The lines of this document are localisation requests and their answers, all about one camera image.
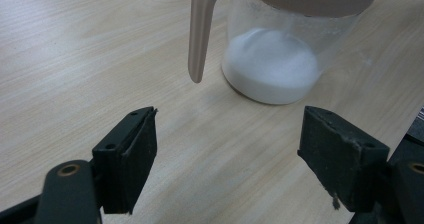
glass jar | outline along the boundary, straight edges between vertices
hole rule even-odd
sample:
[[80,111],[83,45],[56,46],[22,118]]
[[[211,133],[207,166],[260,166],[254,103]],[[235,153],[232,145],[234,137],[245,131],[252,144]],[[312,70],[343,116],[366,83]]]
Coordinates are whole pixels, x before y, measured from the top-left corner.
[[256,101],[298,101],[332,64],[358,17],[306,16],[262,0],[231,0],[223,73]]

light wood surface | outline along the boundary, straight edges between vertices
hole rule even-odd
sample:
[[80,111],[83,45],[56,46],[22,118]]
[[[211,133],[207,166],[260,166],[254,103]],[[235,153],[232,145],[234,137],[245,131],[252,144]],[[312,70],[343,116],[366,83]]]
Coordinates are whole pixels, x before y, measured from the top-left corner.
[[104,223],[347,223],[296,155],[305,105],[395,148],[424,104],[424,0],[376,0],[303,100],[251,101],[225,81],[228,0],[205,75],[187,73],[190,0],[0,0],[0,209],[158,108],[158,155],[133,216]]

transparent jar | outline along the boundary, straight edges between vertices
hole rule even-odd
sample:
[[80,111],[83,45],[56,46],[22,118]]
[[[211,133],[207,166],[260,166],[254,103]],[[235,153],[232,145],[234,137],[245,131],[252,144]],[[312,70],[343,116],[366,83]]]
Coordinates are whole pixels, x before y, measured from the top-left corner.
[[311,17],[262,0],[231,0],[222,70],[233,88],[268,104],[303,98],[359,15]]
[[[303,98],[332,63],[340,41],[374,0],[231,0],[222,69],[264,103]],[[192,0],[188,70],[202,80],[216,0]]]

white powder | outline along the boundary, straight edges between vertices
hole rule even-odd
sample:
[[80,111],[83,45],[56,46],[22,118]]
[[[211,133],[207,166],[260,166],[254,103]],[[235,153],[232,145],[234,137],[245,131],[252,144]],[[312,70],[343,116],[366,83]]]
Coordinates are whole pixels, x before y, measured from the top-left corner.
[[235,89],[269,104],[301,99],[321,74],[315,55],[304,42],[260,28],[230,41],[222,69]]

pitcher handle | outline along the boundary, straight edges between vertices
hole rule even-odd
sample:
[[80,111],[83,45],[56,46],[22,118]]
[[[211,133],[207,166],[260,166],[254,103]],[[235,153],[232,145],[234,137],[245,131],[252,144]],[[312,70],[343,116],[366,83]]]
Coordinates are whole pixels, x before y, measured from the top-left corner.
[[203,76],[215,2],[191,0],[188,72],[195,83],[199,83]]

